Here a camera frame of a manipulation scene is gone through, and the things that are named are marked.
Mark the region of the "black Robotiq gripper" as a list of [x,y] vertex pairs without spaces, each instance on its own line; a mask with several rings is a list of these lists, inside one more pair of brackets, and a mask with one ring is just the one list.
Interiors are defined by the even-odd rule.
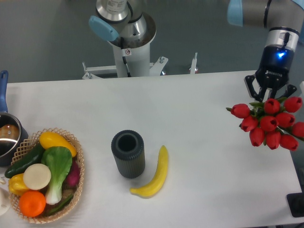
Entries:
[[[258,102],[262,102],[265,98],[266,93],[275,87],[275,80],[279,79],[277,89],[285,87],[285,92],[275,97],[279,100],[283,97],[290,97],[296,90],[297,87],[288,84],[289,82],[289,71],[294,58],[294,51],[289,49],[281,49],[280,47],[267,46],[264,48],[262,58],[256,71],[256,76],[249,75],[244,78],[245,85],[247,87],[249,96],[254,98]],[[254,81],[257,80],[259,91],[257,92],[254,88]]]

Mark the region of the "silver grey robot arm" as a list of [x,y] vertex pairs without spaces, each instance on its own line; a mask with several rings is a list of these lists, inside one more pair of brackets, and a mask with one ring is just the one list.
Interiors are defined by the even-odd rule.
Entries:
[[262,102],[285,88],[291,96],[296,86],[289,83],[289,72],[304,22],[302,0],[232,0],[227,20],[235,26],[261,26],[268,30],[257,71],[244,78],[250,97]]

